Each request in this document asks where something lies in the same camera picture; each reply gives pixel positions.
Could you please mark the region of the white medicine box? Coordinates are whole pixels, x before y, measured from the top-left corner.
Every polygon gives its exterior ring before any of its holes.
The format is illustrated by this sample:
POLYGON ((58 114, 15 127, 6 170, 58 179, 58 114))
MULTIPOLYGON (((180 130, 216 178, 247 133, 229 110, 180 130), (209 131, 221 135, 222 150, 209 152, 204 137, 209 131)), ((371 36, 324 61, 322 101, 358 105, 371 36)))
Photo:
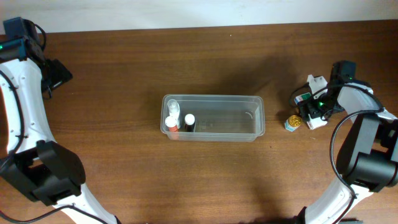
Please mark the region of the white medicine box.
POLYGON ((296 96, 294 98, 295 104, 299 108, 299 114, 303 121, 307 124, 310 129, 317 129, 327 124, 327 121, 323 120, 322 113, 317 111, 312 105, 301 105, 305 100, 310 98, 309 92, 296 96))

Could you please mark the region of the dark bottle with white cap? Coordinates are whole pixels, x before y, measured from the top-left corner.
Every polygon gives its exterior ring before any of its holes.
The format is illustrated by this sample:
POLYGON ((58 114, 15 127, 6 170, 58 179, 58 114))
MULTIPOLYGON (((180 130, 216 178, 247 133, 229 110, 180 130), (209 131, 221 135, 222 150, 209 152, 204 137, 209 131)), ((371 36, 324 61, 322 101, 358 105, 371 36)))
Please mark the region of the dark bottle with white cap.
POLYGON ((185 131, 186 132, 194 132, 195 130, 195 124, 196 124, 196 119, 193 114, 186 114, 184 117, 184 122, 185 122, 185 131))

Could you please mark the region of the orange effervescent tablet tube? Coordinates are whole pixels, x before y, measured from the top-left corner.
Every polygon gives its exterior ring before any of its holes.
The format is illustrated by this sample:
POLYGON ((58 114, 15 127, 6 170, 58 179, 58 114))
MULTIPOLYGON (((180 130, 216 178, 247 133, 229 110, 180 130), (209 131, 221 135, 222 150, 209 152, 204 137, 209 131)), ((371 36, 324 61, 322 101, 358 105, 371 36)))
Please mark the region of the orange effervescent tablet tube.
POLYGON ((165 119, 165 125, 170 132, 177 132, 178 131, 178 124, 177 120, 173 116, 168 116, 165 119))

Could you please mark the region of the white bottle with clear cap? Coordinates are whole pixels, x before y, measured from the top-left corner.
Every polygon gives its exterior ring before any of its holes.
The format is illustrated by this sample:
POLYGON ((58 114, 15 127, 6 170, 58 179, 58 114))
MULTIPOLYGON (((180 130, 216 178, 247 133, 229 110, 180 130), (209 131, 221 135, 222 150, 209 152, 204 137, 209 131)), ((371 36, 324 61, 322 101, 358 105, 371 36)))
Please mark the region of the white bottle with clear cap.
POLYGON ((181 128, 182 124, 182 118, 181 118, 181 111, 180 111, 180 106, 177 100, 171 99, 167 102, 167 106, 169 108, 169 115, 173 118, 175 118, 177 122, 177 127, 178 129, 181 128))

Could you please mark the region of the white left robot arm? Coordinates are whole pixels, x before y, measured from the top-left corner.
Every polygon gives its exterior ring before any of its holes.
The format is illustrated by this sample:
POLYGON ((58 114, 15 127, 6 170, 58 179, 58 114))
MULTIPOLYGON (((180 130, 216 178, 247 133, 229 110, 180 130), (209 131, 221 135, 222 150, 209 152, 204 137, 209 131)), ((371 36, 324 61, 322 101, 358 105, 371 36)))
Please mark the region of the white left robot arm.
POLYGON ((59 145, 49 127, 43 93, 52 92, 73 78, 57 59, 47 59, 47 36, 34 22, 16 17, 3 22, 1 93, 6 110, 7 155, 1 159, 1 177, 32 202, 58 211, 75 223, 119 223, 86 185, 80 158, 59 145))

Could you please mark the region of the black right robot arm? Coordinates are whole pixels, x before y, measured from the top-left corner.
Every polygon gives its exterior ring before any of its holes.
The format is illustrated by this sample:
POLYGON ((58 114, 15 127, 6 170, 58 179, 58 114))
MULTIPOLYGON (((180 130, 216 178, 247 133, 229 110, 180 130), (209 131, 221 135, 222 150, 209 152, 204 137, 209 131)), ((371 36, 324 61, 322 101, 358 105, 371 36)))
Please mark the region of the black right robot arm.
POLYGON ((369 83, 356 79, 356 64, 333 64, 330 79, 308 76, 308 92, 289 99, 310 129, 320 128, 336 113, 347 115, 330 140, 336 177, 294 223, 341 223, 363 199, 397 185, 397 117, 376 98, 369 83))

